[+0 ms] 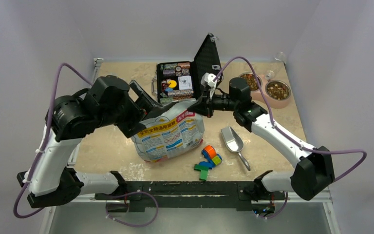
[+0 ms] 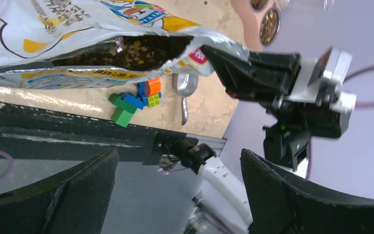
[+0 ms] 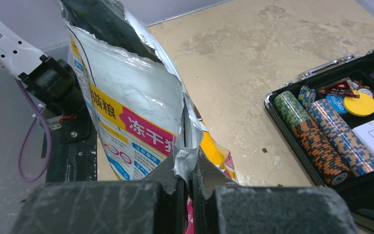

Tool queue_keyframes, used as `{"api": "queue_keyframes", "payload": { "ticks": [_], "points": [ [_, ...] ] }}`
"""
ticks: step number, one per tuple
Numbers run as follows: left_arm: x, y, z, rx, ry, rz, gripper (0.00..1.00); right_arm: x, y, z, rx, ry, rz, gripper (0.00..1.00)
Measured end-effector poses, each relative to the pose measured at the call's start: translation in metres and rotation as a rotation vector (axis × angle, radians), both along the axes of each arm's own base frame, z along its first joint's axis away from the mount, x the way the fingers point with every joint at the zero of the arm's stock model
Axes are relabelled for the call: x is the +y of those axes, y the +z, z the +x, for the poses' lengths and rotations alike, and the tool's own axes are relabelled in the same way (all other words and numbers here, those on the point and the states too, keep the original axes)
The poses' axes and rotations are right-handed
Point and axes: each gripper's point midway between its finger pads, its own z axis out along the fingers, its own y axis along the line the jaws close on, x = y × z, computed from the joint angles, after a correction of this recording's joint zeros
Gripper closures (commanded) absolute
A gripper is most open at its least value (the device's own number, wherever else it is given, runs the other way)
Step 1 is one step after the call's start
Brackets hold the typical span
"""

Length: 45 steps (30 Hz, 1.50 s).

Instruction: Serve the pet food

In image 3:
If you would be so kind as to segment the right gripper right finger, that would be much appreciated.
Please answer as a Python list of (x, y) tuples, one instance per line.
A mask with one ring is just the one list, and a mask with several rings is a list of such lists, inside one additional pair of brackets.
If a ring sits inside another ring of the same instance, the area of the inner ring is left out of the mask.
[(356, 234), (350, 211), (326, 187), (249, 187), (198, 152), (192, 173), (197, 234)]

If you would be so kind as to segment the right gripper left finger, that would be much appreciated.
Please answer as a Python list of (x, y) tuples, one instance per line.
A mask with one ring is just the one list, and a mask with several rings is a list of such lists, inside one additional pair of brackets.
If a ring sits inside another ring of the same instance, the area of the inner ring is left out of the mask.
[(186, 189), (169, 156), (132, 181), (46, 183), (26, 199), (13, 234), (182, 234)]

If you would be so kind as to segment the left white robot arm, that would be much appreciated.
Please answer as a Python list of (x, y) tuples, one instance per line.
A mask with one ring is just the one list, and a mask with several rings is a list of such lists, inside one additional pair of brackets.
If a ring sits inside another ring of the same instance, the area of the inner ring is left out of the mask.
[(27, 91), (27, 97), (35, 96), (51, 112), (69, 116), (84, 108), (73, 68), (29, 44), (1, 21), (0, 64)]

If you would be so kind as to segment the colourful pet food bag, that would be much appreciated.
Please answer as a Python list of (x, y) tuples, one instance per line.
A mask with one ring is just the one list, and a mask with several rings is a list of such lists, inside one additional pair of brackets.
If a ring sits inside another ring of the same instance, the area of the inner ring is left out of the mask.
[(142, 180), (169, 156), (193, 220), (198, 152), (235, 182), (230, 151), (210, 135), (171, 57), (118, 0), (62, 0), (78, 84), (117, 181)]

